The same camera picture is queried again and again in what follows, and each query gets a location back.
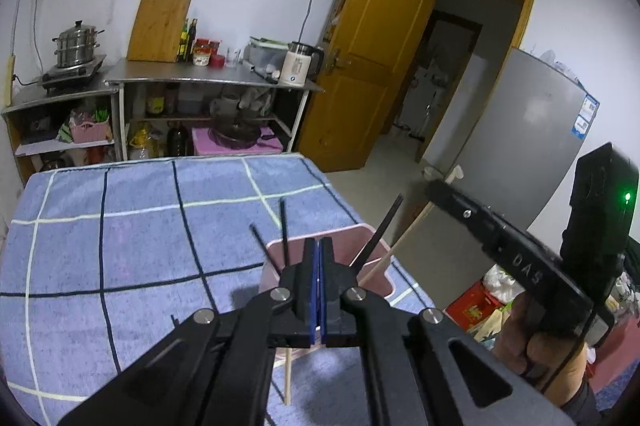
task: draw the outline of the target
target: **wooden door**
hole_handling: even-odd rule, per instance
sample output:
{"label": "wooden door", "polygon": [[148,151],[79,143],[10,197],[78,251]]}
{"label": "wooden door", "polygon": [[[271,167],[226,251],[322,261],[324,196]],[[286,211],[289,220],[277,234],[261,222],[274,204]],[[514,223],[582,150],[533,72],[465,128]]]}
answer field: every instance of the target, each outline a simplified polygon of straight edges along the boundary
{"label": "wooden door", "polygon": [[346,0],[298,150],[323,171],[364,166],[435,0]]}

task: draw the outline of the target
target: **cutting board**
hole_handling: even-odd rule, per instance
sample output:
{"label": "cutting board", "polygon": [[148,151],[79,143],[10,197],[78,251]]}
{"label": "cutting board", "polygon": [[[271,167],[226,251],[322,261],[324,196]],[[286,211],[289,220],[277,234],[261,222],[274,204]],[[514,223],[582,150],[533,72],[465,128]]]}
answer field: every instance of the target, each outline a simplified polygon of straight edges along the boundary
{"label": "cutting board", "polygon": [[174,62],[191,0],[140,0],[127,60]]}

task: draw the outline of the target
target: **frying pan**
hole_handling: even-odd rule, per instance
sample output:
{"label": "frying pan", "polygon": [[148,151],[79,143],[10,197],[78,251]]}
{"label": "frying pan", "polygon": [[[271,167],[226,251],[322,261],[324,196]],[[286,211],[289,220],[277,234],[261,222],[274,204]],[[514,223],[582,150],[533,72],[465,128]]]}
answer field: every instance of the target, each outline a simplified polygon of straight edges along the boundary
{"label": "frying pan", "polygon": [[209,129],[209,138],[233,150],[251,148],[258,139],[267,141],[275,135],[262,135],[262,129],[254,123],[238,119],[216,119]]}

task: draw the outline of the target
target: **electric kettle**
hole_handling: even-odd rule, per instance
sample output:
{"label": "electric kettle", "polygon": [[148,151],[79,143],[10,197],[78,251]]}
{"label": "electric kettle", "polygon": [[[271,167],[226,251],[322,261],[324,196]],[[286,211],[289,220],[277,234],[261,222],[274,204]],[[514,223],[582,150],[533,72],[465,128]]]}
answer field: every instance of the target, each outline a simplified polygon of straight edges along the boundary
{"label": "electric kettle", "polygon": [[[313,71],[309,70],[311,58],[318,55],[318,62]],[[324,51],[319,47],[291,42],[282,65],[280,85],[302,87],[307,78],[315,78],[321,71],[324,61]]]}

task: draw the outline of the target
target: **human hand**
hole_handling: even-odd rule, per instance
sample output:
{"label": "human hand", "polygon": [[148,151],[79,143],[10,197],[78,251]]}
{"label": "human hand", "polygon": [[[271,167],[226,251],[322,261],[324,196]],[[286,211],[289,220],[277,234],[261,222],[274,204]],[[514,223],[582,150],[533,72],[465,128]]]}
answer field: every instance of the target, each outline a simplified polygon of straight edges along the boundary
{"label": "human hand", "polygon": [[[527,343],[524,319],[529,302],[530,297],[526,293],[520,294],[513,301],[511,315],[495,340],[492,352],[516,374],[522,374],[527,369],[527,357],[533,362],[547,366],[549,370],[545,377],[536,385],[540,390],[572,349],[575,339],[556,338],[544,332],[537,332]],[[546,398],[556,406],[568,402],[580,389],[586,366],[587,348],[583,345],[546,390]]]}

